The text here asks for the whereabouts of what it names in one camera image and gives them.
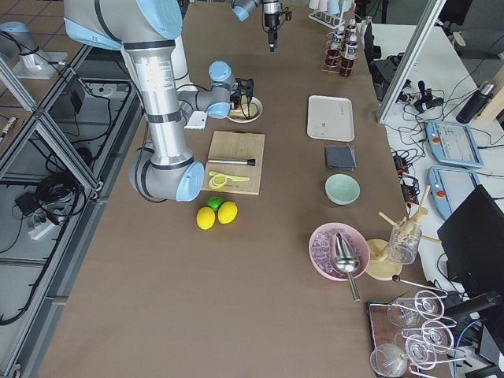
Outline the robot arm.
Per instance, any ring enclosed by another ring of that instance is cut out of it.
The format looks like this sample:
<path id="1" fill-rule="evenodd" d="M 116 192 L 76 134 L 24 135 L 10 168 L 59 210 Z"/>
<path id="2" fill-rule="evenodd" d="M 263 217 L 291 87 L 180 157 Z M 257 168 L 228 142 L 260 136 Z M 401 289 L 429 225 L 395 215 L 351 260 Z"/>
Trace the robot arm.
<path id="1" fill-rule="evenodd" d="M 238 80 L 225 61 L 209 67 L 208 91 L 185 91 L 183 17 L 177 1 L 66 1 L 65 27 L 79 43 L 121 52 L 137 87 L 150 135 L 135 153 L 131 185 L 144 197 L 189 202 L 198 197 L 204 166 L 186 146 L 183 129 L 194 111 L 223 119 Z"/>
<path id="2" fill-rule="evenodd" d="M 278 31 L 284 22 L 292 19 L 292 12 L 277 0 L 238 0 L 232 1 L 232 12 L 240 22 L 247 20 L 250 15 L 261 7 L 261 27 L 268 36 L 268 45 L 271 52 L 277 48 Z"/>

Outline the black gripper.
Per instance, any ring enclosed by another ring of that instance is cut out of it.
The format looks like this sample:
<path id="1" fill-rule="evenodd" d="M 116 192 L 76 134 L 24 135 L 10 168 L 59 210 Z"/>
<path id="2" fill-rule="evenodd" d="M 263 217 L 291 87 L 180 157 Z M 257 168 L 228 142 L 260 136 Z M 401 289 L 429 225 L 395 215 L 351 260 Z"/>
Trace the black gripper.
<path id="1" fill-rule="evenodd" d="M 291 21 L 292 12 L 289 9 L 281 9 L 263 14 L 263 30 L 268 32 L 269 51 L 276 50 L 276 31 L 286 21 Z"/>
<path id="2" fill-rule="evenodd" d="M 231 89 L 230 101 L 232 107 L 248 105 L 254 95 L 254 80 L 236 78 L 235 85 Z"/>

